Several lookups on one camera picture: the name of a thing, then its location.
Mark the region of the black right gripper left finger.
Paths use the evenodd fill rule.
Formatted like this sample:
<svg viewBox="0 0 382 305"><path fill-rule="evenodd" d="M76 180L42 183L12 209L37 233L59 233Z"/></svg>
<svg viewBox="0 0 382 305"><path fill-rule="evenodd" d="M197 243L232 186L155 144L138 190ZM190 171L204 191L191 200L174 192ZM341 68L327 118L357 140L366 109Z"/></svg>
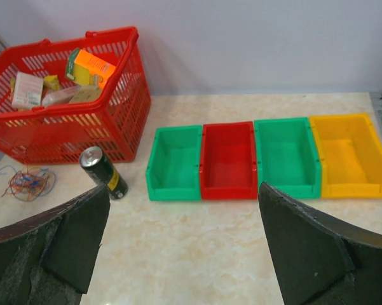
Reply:
<svg viewBox="0 0 382 305"><path fill-rule="evenodd" d="M0 228L0 304L79 304L110 207L107 189L97 186Z"/></svg>

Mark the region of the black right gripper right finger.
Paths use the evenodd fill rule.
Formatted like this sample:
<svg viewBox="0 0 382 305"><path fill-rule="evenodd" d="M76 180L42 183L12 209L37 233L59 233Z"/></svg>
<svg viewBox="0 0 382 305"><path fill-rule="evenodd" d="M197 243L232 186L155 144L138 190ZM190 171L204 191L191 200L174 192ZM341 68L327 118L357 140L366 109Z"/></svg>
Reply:
<svg viewBox="0 0 382 305"><path fill-rule="evenodd" d="M285 304L382 304L382 234L265 182L258 202Z"/></svg>

